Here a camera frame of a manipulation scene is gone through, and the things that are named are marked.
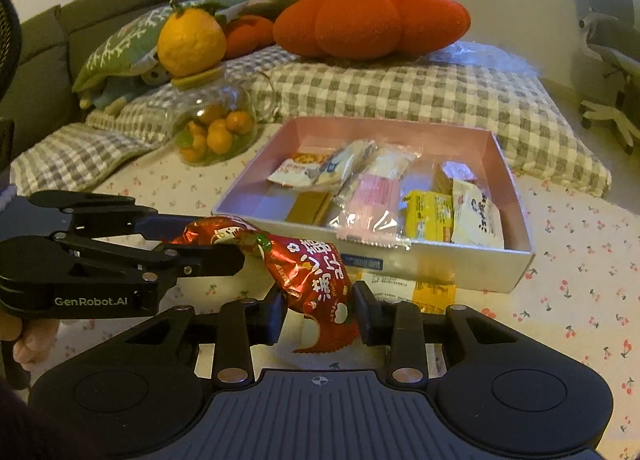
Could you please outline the person's left hand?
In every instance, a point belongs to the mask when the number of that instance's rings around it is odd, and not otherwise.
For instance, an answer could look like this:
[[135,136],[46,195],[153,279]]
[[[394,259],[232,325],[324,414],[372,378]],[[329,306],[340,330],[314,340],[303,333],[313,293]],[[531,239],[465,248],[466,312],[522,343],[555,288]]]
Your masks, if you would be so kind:
[[1,341],[12,343],[12,358],[26,371],[48,358],[58,328],[58,319],[25,321],[1,310]]

